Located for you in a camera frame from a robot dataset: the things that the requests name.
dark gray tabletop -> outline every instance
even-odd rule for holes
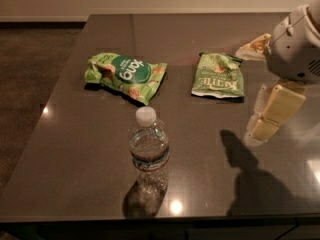
[[[106,90],[85,89],[87,60],[100,52],[168,63],[150,102],[170,137],[169,185],[157,217],[319,213],[320,97],[309,96],[268,143],[248,148],[242,137],[257,91],[277,81],[265,63],[243,62],[243,102],[191,96],[200,52],[234,54],[283,17],[90,16],[1,198],[0,221],[126,217],[137,180],[127,132],[137,106]],[[173,202],[180,203],[179,213]]]

white bottle cap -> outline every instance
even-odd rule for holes
[[[136,111],[136,120],[140,126],[152,125],[157,119],[156,111],[152,107],[142,107]]]

water bottle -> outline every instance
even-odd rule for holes
[[[136,120],[129,132],[129,145],[134,166],[141,172],[154,172],[169,159],[169,138],[164,123],[151,107],[136,111]]]

brown floor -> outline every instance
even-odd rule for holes
[[[0,29],[0,198],[80,32]]]

green chip bag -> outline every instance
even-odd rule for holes
[[[166,63],[149,64],[115,53],[100,53],[88,60],[84,79],[86,83],[108,87],[148,105],[166,68]]]
[[[231,55],[203,53],[191,93],[217,98],[244,97],[241,62],[241,59]]]

